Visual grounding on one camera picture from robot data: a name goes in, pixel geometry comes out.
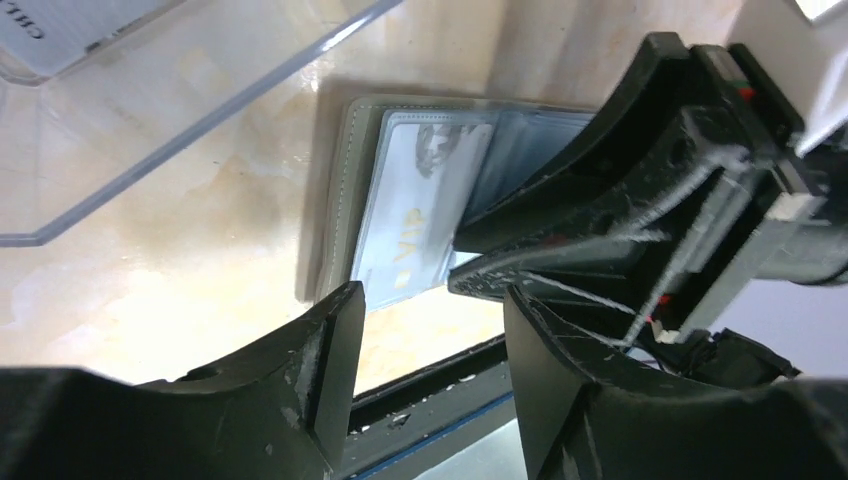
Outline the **clear plastic card box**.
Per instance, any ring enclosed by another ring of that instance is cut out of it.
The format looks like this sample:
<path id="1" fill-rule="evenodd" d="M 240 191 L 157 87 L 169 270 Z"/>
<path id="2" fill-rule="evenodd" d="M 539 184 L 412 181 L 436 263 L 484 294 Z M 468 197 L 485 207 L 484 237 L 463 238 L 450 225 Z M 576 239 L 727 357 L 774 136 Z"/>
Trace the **clear plastic card box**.
<path id="1" fill-rule="evenodd" d="M 2 246 L 55 239 L 391 8 L 3 2 Z"/>

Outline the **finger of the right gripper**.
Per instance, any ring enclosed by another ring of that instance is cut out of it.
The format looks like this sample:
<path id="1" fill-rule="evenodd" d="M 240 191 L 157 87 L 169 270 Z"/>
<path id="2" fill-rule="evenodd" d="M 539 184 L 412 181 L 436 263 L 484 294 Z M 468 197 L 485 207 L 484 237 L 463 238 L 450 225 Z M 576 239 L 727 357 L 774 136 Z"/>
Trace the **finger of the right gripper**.
<path id="1" fill-rule="evenodd" d="M 456 294 L 501 301 L 509 286 L 615 345 L 631 343 L 664 296 L 680 305 L 752 196 L 741 148 L 649 155 L 593 200 L 559 203 L 528 235 L 454 269 Z"/>

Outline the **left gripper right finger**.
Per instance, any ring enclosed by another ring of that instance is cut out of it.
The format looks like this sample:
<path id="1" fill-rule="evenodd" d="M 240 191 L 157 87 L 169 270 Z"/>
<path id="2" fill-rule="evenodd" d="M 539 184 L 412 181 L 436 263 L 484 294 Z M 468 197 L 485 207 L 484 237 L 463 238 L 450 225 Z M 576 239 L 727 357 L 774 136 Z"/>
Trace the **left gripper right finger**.
<path id="1" fill-rule="evenodd" d="M 653 369 L 518 287 L 505 344 L 531 479 L 843 479 L 847 384 L 726 389 Z"/>

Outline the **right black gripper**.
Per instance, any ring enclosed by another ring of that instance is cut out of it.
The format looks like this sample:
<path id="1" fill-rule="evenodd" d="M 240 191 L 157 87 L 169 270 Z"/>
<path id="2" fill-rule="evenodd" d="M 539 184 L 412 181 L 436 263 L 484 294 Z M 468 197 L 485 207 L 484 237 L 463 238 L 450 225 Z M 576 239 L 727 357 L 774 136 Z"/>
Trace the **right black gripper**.
<path id="1" fill-rule="evenodd" d="M 758 170 L 743 210 L 682 290 L 682 337 L 708 329 L 752 280 L 814 287 L 847 282 L 847 154 L 825 145 L 801 159 L 804 122 L 776 83 L 737 43 L 698 46 L 695 57 L 730 88 L 731 115 L 753 134 Z M 460 227 L 455 245 L 485 253 L 552 225 L 623 178 L 671 116 L 690 53 L 673 32 L 643 39 L 589 124 L 505 198 Z"/>

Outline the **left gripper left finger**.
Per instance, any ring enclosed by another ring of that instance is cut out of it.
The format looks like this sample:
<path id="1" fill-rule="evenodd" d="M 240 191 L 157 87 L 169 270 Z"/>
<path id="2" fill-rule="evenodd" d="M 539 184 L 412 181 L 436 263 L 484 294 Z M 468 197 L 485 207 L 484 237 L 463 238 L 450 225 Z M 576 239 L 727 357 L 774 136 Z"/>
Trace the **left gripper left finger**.
<path id="1" fill-rule="evenodd" d="M 1 372 L 5 479 L 329 479 L 341 467 L 365 315 L 349 282 L 174 381 Z"/>

